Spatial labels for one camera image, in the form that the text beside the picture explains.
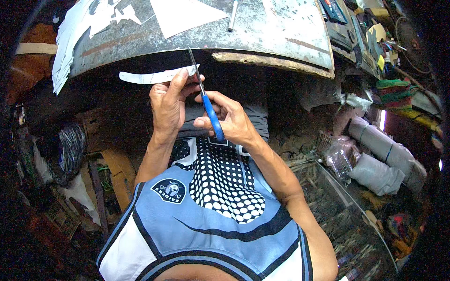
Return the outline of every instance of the raiders jersey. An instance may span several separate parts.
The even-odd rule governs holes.
[[[107,281],[153,280],[183,263],[238,280],[312,280],[305,233],[240,145],[177,141],[170,168],[136,186],[97,258]]]

